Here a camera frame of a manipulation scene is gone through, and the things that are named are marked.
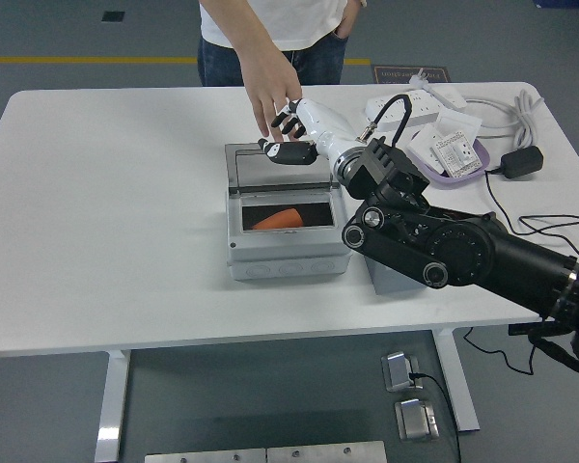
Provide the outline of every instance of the white t-shirt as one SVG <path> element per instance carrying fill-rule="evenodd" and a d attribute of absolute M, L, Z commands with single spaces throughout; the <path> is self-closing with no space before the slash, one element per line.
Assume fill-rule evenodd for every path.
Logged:
<path fill-rule="evenodd" d="M 282 51 L 303 50 L 334 31 L 341 23 L 347 0 L 249 0 L 251 8 Z M 209 14 L 200 6 L 202 37 L 231 48 Z"/>

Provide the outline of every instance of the person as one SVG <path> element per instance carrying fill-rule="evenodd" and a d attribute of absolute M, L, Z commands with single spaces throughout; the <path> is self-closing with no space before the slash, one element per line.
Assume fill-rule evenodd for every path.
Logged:
<path fill-rule="evenodd" d="M 200 0 L 205 87 L 244 85 L 263 137 L 302 85 L 339 84 L 345 45 L 366 0 Z"/>

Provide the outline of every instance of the gray floor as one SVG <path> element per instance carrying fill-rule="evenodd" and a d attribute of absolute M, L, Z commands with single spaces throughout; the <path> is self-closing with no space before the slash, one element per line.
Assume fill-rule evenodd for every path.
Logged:
<path fill-rule="evenodd" d="M 124 23 L 101 24 L 105 10 L 125 10 Z M 0 0 L 0 56 L 195 56 L 198 21 L 194 1 Z M 530 82 L 579 153 L 579 10 L 540 10 L 531 0 L 370 0 L 347 58 L 446 66 L 455 82 Z M 343 82 L 371 83 L 371 70 L 346 67 Z M 0 65 L 0 116 L 21 90 L 196 85 L 192 65 Z M 477 329 L 474 339 L 525 367 L 529 346 L 505 327 Z M 579 461 L 578 375 L 537 354 L 537 374 L 526 377 L 457 343 L 482 425 L 461 436 L 464 461 Z M 378 362 L 398 348 L 440 376 L 426 333 L 135 352 L 123 461 L 370 439 L 386 442 L 391 463 L 455 461 L 432 385 L 424 394 L 443 439 L 396 438 L 397 397 L 383 392 Z M 103 353 L 0 359 L 0 461 L 92 461 L 106 361 Z"/>

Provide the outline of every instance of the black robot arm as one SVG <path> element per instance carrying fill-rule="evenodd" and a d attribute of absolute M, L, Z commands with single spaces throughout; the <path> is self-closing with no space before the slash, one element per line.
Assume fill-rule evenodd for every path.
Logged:
<path fill-rule="evenodd" d="M 354 172 L 363 169 L 362 176 L 370 163 L 389 167 L 377 187 L 359 198 L 364 201 L 343 232 L 348 247 L 426 286 L 478 285 L 552 319 L 530 331 L 530 341 L 579 372 L 576 258 L 508 234 L 493 213 L 430 206 L 422 195 L 428 181 L 383 140 L 372 140 L 361 159 Z M 577 358 L 545 339 L 570 332 Z"/>

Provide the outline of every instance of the box lid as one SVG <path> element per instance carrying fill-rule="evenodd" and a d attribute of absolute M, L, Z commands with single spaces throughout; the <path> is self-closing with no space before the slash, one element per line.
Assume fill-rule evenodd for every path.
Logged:
<path fill-rule="evenodd" d="M 275 164 L 257 143 L 225 146 L 230 196 L 264 191 L 339 188 L 328 160 L 322 156 L 309 166 Z"/>

